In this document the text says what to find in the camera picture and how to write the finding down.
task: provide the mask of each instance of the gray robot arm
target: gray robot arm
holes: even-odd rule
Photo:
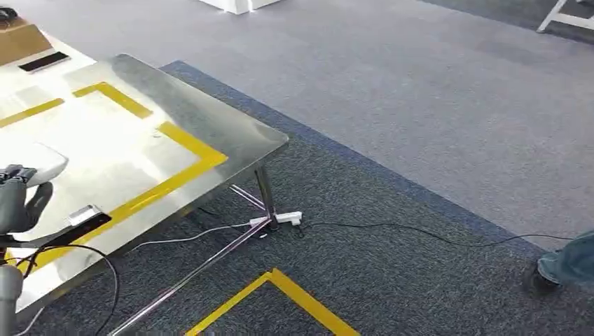
[[[17,299],[21,291],[20,270],[12,265],[0,266],[0,336],[14,333]]]
[[[27,182],[36,170],[20,165],[0,169],[0,236],[32,229],[48,204],[53,187],[41,184],[25,204]],[[16,321],[16,302],[22,291],[23,276],[12,265],[0,266],[0,336],[11,336]]]

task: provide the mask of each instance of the white chair leg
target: white chair leg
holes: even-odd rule
[[[567,0],[557,1],[557,4],[555,5],[555,7],[553,7],[553,9],[551,9],[551,12],[544,18],[544,21],[540,24],[540,27],[538,27],[537,32],[539,32],[539,33],[544,32],[544,30],[546,29],[548,24],[551,23],[551,21],[553,20],[555,15],[557,15],[561,11],[561,8],[563,8],[565,3],[567,3]]]

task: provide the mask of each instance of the white power strip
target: white power strip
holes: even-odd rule
[[[287,212],[287,213],[277,213],[277,222],[280,223],[291,223],[292,225],[300,225],[301,224],[301,216],[303,214],[301,213],[301,211],[295,211],[295,212]],[[258,218],[254,218],[254,219],[250,219],[249,220],[249,224],[253,227],[258,225],[259,223],[262,223],[262,221],[264,221],[266,219],[266,217],[258,217]]]

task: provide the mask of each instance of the white furniture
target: white furniture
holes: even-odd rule
[[[561,13],[561,9],[566,3],[567,0],[559,0],[557,4],[553,7],[551,12],[545,17],[544,21],[540,24],[540,27],[537,29],[537,32],[544,32],[544,30],[546,29],[548,24],[551,23],[551,21],[563,22],[568,25],[594,30],[594,17],[586,19],[579,16]]]
[[[262,6],[270,5],[280,0],[201,0],[211,6],[218,7],[225,12],[243,14],[254,11]]]

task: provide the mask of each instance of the metal table top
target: metal table top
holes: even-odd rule
[[[95,204],[113,220],[76,243],[105,253],[244,179],[288,141],[128,55],[0,97],[0,132],[39,141],[70,159],[53,180],[55,194],[39,224],[18,238],[58,231],[67,215]],[[32,251],[9,252],[22,257]],[[18,311],[46,305],[99,260],[82,249],[42,253]]]

